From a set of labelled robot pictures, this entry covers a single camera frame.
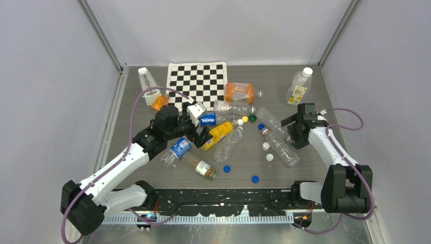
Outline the large white bottle cap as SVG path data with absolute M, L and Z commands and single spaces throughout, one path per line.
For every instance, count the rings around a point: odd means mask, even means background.
M 304 77 L 311 77 L 311 76 L 312 76 L 312 74 L 313 74 L 313 70 L 312 70 L 310 67 L 305 67 L 305 68 L 302 70 L 302 75 L 303 75 Z

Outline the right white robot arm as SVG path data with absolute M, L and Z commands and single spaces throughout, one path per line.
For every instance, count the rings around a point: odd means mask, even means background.
M 299 209 L 313 201 L 327 213 L 372 215 L 375 209 L 373 171 L 368 165 L 360 165 L 337 141 L 333 128 L 341 125 L 329 124 L 324 117 L 327 112 L 327 109 L 317 111 L 314 103 L 303 103 L 298 105 L 295 114 L 281 121 L 292 146 L 302 149 L 311 145 L 327 168 L 322 184 L 295 181 L 290 202 Z

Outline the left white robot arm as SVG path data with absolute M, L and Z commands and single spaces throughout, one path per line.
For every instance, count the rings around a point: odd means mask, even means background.
M 127 147 L 111 162 L 79 183 L 72 180 L 65 183 L 60 202 L 62 231 L 66 222 L 70 222 L 86 236 L 112 214 L 133 207 L 151 210 L 158 195 L 149 183 L 140 180 L 120 191 L 114 188 L 164 151 L 170 140 L 187 137 L 196 147 L 203 146 L 212 138 L 208 127 L 197 132 L 200 118 L 206 112 L 201 102 L 184 104 L 182 112 L 173 105 L 162 107 L 147 128 L 130 136 Z

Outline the tall clear juice bottle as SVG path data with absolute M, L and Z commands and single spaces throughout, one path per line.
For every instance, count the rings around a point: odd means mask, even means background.
M 302 70 L 295 73 L 287 91 L 287 104 L 298 105 L 304 100 L 311 88 L 312 78 L 313 75 L 311 77 L 304 77 Z

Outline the brown coffee bottle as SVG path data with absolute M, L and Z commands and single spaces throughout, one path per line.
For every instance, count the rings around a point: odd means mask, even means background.
M 189 151 L 181 157 L 180 161 L 190 166 L 197 174 L 209 180 L 214 180 L 217 177 L 217 172 L 210 164 Z

